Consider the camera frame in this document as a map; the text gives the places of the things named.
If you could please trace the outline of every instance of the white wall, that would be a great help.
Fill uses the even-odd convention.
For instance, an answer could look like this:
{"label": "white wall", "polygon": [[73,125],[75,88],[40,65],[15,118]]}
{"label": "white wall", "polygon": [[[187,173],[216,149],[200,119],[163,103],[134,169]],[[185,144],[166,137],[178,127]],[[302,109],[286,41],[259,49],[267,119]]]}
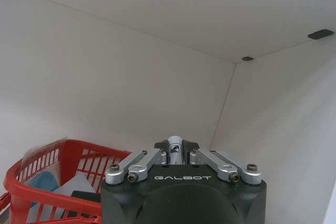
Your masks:
{"label": "white wall", "polygon": [[212,148],[261,167],[267,224],[317,224],[336,179],[335,136],[333,36],[239,64]]}
{"label": "white wall", "polygon": [[210,146],[233,64],[45,0],[0,10],[0,183],[28,148],[64,136]]}

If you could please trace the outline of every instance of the bolt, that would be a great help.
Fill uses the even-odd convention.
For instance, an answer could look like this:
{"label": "bolt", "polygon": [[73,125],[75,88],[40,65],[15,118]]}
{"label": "bolt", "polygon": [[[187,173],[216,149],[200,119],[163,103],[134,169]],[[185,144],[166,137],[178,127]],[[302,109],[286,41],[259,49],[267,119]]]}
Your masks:
{"label": "bolt", "polygon": [[131,173],[128,175],[127,180],[131,183],[135,183],[138,181],[138,175],[135,173]]}
{"label": "bolt", "polygon": [[110,165],[110,170],[111,171],[117,171],[117,170],[119,170],[119,165],[118,164],[112,164],[112,165]]}
{"label": "bolt", "polygon": [[248,164],[246,169],[255,172],[256,170],[258,170],[258,166],[255,164]]}
{"label": "bolt", "polygon": [[239,176],[239,174],[237,174],[237,173],[231,173],[231,174],[229,175],[229,179],[230,179],[230,181],[231,181],[232,183],[236,183],[236,182],[238,182],[238,181],[240,180],[240,176]]}

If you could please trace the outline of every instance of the logo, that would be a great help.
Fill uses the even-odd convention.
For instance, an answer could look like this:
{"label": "logo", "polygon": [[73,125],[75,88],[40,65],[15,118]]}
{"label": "logo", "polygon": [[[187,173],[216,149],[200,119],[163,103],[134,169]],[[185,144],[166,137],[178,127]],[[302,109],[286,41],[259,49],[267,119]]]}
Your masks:
{"label": "logo", "polygon": [[180,147],[178,145],[174,145],[171,149],[170,149],[170,153],[178,153],[180,152]]}
{"label": "logo", "polygon": [[156,180],[209,180],[211,176],[183,176],[183,177],[176,177],[176,176],[155,176],[154,179]]}

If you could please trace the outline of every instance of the metal bracket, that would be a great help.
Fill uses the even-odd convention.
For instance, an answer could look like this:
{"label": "metal bracket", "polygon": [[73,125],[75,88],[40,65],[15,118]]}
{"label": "metal bracket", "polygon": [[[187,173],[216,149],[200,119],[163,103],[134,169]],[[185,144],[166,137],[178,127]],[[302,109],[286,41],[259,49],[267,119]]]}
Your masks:
{"label": "metal bracket", "polygon": [[206,164],[217,172],[218,178],[228,182],[237,182],[239,180],[237,167],[232,164],[225,163],[210,151],[202,148],[190,152],[190,164]]}
{"label": "metal bracket", "polygon": [[132,183],[142,181],[148,177],[148,171],[153,165],[165,165],[166,162],[166,152],[161,149],[151,149],[143,159],[128,168],[127,179]]}
{"label": "metal bracket", "polygon": [[244,182],[251,185],[259,185],[261,183],[261,172],[258,171],[258,167],[256,165],[237,162],[230,154],[224,152],[212,151],[212,153],[221,160],[236,166],[239,175]]}
{"label": "metal bracket", "polygon": [[105,182],[109,185],[116,185],[123,182],[129,166],[139,162],[144,156],[144,151],[133,152],[120,163],[111,165],[106,169]]}

